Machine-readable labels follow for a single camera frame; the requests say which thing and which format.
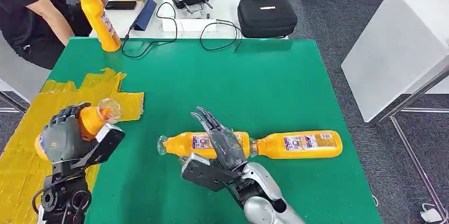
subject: yellow tape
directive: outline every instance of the yellow tape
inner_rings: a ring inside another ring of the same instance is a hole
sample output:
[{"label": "yellow tape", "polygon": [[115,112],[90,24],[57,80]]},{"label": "yellow tape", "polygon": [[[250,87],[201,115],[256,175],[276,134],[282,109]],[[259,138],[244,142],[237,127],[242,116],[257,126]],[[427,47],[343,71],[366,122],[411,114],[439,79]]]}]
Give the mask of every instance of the yellow tape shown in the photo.
[{"label": "yellow tape", "polygon": [[[34,151],[34,139],[50,118],[66,106],[80,102],[98,103],[109,97],[123,109],[121,121],[140,119],[143,112],[143,93],[119,93],[124,73],[106,68],[102,74],[87,74],[80,89],[71,81],[58,83],[48,80],[43,86],[0,158],[0,224],[37,223],[31,208],[33,195],[42,188],[51,164]],[[86,179],[92,190],[99,165],[89,168]]]}]

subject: green table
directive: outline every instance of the green table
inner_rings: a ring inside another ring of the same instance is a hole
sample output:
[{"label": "green table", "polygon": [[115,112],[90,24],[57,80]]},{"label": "green table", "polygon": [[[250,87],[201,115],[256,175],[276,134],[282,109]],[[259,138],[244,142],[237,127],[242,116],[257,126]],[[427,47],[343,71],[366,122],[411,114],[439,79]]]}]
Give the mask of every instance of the green table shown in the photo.
[{"label": "green table", "polygon": [[336,158],[251,160],[271,173],[307,223],[381,223],[314,41],[243,40],[234,53],[208,52],[198,40],[183,39],[129,59],[105,53],[96,39],[72,38],[49,78],[79,87],[86,73],[105,67],[128,74],[123,91],[145,92],[145,111],[139,121],[118,124],[126,137],[100,168],[86,223],[247,223],[226,190],[214,193],[181,179],[177,156],[156,152],[160,135],[203,131],[190,116],[196,105],[256,139],[337,131],[343,153]]}]

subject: bottle cap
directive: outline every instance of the bottle cap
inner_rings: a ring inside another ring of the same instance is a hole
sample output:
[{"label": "bottle cap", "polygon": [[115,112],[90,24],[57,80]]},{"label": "bottle cap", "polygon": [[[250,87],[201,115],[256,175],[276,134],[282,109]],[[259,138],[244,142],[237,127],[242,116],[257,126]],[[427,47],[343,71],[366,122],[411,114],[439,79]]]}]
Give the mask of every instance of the bottle cap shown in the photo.
[{"label": "bottle cap", "polygon": [[122,117],[123,111],[120,103],[111,98],[105,98],[98,104],[98,117],[105,123],[116,123]]},{"label": "bottle cap", "polygon": [[249,156],[255,157],[258,155],[257,140],[254,138],[249,138]]},{"label": "bottle cap", "polygon": [[165,142],[167,142],[168,138],[164,135],[159,137],[157,140],[157,152],[159,155],[164,155],[167,153],[167,148],[165,148]]}]

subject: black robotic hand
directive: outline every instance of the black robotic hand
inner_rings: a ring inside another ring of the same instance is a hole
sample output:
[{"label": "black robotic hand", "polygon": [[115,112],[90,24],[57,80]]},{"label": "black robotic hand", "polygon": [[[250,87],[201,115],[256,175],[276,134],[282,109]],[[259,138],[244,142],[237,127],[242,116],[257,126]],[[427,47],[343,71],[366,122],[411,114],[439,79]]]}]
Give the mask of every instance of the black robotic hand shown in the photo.
[{"label": "black robotic hand", "polygon": [[78,120],[81,109],[90,105],[84,102],[61,109],[44,127],[43,151],[52,163],[80,159],[92,150],[92,143],[81,138]]},{"label": "black robotic hand", "polygon": [[215,152],[217,153],[217,160],[222,165],[222,168],[228,171],[234,171],[247,163],[248,160],[245,157],[236,135],[232,133],[229,128],[217,121],[211,112],[200,106],[197,106],[196,109],[199,110],[201,114],[195,112],[192,112],[191,114],[198,119],[206,130],[206,133],[209,135],[213,149],[215,149]]}]

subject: orange bottle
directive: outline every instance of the orange bottle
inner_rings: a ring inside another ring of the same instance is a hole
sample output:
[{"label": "orange bottle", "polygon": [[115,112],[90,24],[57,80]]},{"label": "orange bottle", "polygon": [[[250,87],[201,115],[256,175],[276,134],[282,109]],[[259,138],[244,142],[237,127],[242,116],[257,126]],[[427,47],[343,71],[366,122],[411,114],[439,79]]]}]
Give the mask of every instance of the orange bottle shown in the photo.
[{"label": "orange bottle", "polygon": [[80,0],[81,8],[89,24],[96,32],[101,47],[106,52],[115,52],[120,49],[120,38],[107,18],[103,3],[100,0]]},{"label": "orange bottle", "polygon": [[[248,157],[250,145],[248,133],[234,132],[234,134],[242,145],[245,156]],[[190,153],[197,153],[205,158],[214,159],[217,157],[206,132],[185,132],[171,138],[160,136],[157,142],[157,150],[160,155],[169,153],[188,156]]]},{"label": "orange bottle", "polygon": [[332,158],[342,150],[342,139],[332,130],[275,133],[251,145],[252,153],[271,159]]},{"label": "orange bottle", "polygon": [[[101,100],[97,106],[88,106],[81,109],[78,120],[82,139],[91,141],[105,123],[116,123],[121,116],[120,104],[111,98]],[[48,160],[44,151],[42,134],[36,137],[34,148],[39,157]]]}]

